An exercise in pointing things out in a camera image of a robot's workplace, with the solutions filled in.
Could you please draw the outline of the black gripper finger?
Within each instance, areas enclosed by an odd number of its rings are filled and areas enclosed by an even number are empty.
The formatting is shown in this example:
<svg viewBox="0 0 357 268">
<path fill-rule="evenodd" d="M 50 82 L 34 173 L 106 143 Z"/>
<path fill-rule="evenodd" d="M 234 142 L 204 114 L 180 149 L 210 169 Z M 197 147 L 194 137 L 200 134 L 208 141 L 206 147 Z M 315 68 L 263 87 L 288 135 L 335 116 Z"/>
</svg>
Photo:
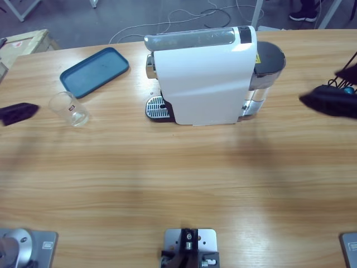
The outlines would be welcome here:
<svg viewBox="0 0 357 268">
<path fill-rule="evenodd" d="M 39 110 L 39 106 L 32 103 L 17 103 L 1 108 L 1 122 L 9 126 L 33 117 Z"/>
<path fill-rule="evenodd" d="M 341 69 L 335 75 L 350 84 L 357 84 L 357 64 Z"/>
<path fill-rule="evenodd" d="M 332 85 L 320 85 L 299 96 L 308 108 L 332 117 L 356 119 L 356 94 L 345 93 Z"/>
</svg>

